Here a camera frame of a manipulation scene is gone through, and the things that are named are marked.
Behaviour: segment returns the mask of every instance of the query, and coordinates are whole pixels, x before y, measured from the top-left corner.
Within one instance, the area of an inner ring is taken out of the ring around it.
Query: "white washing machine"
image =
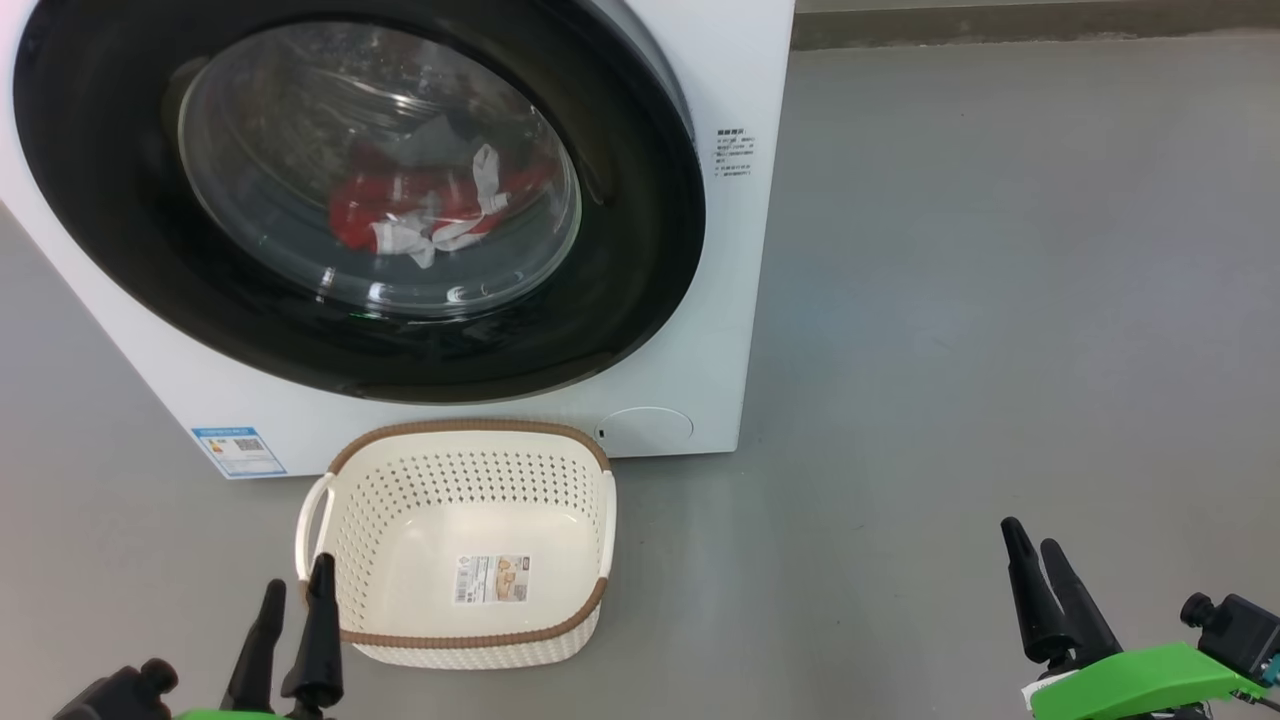
[[[227,477],[737,443],[792,0],[10,0],[0,201]]]

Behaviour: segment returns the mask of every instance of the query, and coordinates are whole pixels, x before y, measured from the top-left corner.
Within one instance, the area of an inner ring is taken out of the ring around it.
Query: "laundry basket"
[[[614,520],[608,459],[576,429],[412,423],[358,438],[316,480],[296,564],[305,583],[317,553],[334,556],[342,639],[375,660],[543,665],[595,630]]]

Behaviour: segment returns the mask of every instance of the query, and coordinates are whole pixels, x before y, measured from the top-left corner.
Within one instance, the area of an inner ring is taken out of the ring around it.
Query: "energy label sticker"
[[[285,474],[284,465],[253,428],[192,428],[191,432],[228,478]]]

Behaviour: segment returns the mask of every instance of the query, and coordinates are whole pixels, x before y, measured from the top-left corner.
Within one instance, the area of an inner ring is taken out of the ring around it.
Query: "clothes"
[[[356,174],[329,199],[334,234],[352,250],[408,255],[424,269],[436,251],[475,245],[527,209],[558,170],[540,155],[526,168],[507,169],[488,143],[468,169],[406,169],[372,147],[358,150],[353,167]]]

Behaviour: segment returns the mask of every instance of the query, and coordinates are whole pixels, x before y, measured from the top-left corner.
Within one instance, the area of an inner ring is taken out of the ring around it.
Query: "grey floor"
[[[1280,609],[1280,38],[795,56],[768,234],[742,447],[620,464],[586,650],[352,652],[338,716],[1018,717],[1007,514],[1130,647]],[[152,655],[214,703],[307,483],[220,480],[0,237],[5,714]]]

